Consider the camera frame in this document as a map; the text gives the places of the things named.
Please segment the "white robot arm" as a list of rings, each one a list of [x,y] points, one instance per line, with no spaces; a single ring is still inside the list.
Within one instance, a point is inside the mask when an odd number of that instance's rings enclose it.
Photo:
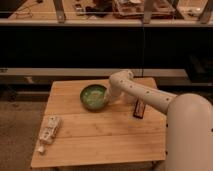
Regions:
[[[166,171],[213,171],[213,105],[206,98],[194,93],[176,95],[136,83],[131,70],[109,77],[105,98],[115,101],[122,92],[166,116]]]

